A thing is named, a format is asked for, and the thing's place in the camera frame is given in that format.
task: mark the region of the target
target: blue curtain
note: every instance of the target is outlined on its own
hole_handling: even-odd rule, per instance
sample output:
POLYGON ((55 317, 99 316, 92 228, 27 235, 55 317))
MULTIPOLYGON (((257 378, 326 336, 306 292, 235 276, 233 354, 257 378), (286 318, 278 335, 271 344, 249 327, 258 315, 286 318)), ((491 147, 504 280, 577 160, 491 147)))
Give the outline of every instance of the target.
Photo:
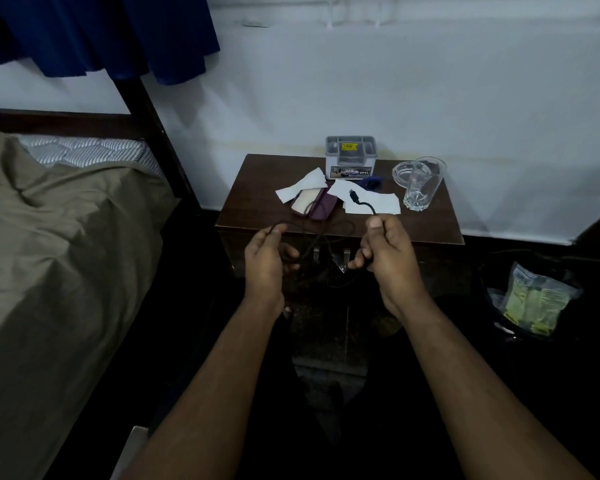
POLYGON ((179 84, 218 50, 207 0, 0 0, 0 64, 31 57, 48 77, 179 84))

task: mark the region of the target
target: glass ashtray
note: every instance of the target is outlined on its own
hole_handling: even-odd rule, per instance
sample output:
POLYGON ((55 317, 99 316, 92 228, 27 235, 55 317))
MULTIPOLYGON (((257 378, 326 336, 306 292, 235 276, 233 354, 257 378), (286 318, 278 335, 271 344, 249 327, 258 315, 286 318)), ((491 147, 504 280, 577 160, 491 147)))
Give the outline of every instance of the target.
POLYGON ((391 170, 393 180, 403 189, 407 188, 407 183, 409 182, 409 176, 411 175, 411 171, 413 170, 414 163, 414 160, 400 162, 398 163, 398 165, 393 167, 393 170, 391 170))

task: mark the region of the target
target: drinking glass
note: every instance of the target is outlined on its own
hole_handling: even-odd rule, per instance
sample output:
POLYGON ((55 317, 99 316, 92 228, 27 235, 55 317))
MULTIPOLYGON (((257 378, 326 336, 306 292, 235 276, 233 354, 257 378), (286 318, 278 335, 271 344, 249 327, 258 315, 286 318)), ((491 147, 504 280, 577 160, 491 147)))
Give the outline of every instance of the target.
POLYGON ((447 164, 435 157, 422 157, 411 163, 411 173, 406 179, 406 192, 402 202, 407 209, 421 212, 428 208, 436 194, 447 171, 447 164))

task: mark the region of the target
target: left hand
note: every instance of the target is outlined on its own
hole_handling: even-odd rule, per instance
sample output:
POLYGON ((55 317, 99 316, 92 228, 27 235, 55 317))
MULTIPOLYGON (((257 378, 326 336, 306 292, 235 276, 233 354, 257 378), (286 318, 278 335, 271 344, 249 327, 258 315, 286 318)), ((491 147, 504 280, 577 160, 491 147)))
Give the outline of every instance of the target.
POLYGON ((282 295, 282 274, 298 269, 299 264, 283 265, 280 256, 297 258, 300 253, 289 244, 280 242, 286 224, 268 227, 256 233, 244 250, 246 290, 244 300, 259 308, 265 307, 278 317, 285 307, 282 295))

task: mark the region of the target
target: striped mattress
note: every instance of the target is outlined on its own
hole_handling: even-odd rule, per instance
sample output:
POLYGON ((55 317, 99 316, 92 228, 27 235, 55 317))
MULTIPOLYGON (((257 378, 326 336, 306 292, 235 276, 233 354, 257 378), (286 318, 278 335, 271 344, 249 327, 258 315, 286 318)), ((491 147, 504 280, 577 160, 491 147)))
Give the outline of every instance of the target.
POLYGON ((26 151, 44 166, 62 163, 83 168, 95 163, 131 161, 164 178, 158 161, 144 141, 30 134, 16 137, 26 151))

